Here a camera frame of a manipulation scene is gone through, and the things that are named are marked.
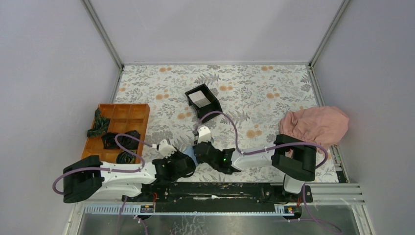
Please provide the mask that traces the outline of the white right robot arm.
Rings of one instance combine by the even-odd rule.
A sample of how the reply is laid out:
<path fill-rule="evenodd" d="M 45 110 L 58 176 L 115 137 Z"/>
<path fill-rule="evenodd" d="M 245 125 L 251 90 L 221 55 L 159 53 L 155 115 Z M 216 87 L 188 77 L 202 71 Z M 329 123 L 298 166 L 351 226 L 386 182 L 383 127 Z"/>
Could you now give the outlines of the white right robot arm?
<path fill-rule="evenodd" d="M 318 149 L 317 144 L 279 134 L 274 142 L 262 148 L 240 152 L 235 148 L 220 150 L 210 141 L 202 141 L 193 147 L 193 154 L 198 163 L 206 163 L 224 174 L 272 166 L 285 174 L 280 194 L 285 201 L 292 202 L 299 197 L 306 182 L 315 180 Z"/>

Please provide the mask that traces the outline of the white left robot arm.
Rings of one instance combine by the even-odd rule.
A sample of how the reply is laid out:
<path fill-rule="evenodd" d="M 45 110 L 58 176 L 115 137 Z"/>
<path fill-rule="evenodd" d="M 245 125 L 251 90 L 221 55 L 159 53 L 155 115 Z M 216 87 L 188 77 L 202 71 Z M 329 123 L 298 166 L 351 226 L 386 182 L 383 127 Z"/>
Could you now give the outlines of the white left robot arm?
<path fill-rule="evenodd" d="M 146 201 L 152 194 L 149 185 L 170 184 L 189 177 L 197 164 L 192 152 L 175 152 L 144 166 L 102 162 L 98 155 L 92 155 L 64 168 L 61 178 L 63 191 L 60 194 L 67 204 L 123 196 Z"/>

